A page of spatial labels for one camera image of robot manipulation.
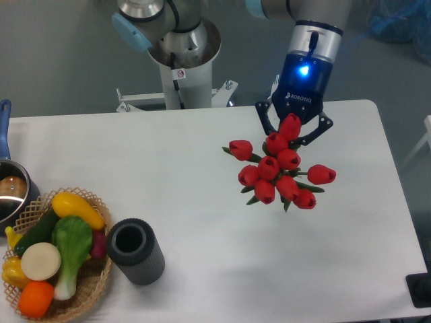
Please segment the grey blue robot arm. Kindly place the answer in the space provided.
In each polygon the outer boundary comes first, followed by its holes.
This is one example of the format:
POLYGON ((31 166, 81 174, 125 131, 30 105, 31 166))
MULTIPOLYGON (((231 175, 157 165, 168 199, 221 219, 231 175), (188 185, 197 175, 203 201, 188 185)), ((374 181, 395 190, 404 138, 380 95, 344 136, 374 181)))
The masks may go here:
MULTIPOLYGON (((289 114, 302 124, 318 119, 317 128, 296 139, 297 145, 308 145, 332 127, 323 96, 351 6, 350 1, 246 2, 255 17, 296 22, 281 74, 268 99, 255 105, 266 133, 274 130, 270 108, 280 120, 289 114)), ((202 16, 199 1, 119 1, 118 7, 112 24, 130 47, 148 52, 158 64, 167 109, 228 104, 237 84, 212 87, 212 63, 221 39, 216 26, 202 16)))

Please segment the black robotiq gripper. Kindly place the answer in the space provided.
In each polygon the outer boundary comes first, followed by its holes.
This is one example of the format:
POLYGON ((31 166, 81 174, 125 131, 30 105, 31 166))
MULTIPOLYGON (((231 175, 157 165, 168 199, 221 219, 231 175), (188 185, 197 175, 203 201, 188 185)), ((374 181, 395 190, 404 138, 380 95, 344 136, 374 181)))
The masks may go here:
POLYGON ((294 113, 300 117, 302 124, 306 124, 318 115, 318 127, 292 141, 293 145, 309 145, 328 131, 333 126, 333 121, 322 111, 323 96, 332 69, 333 64, 330 62, 294 53, 287 54, 277 89, 271 100, 255 103, 264 133, 278 132, 268 117, 272 103, 280 120, 294 113))

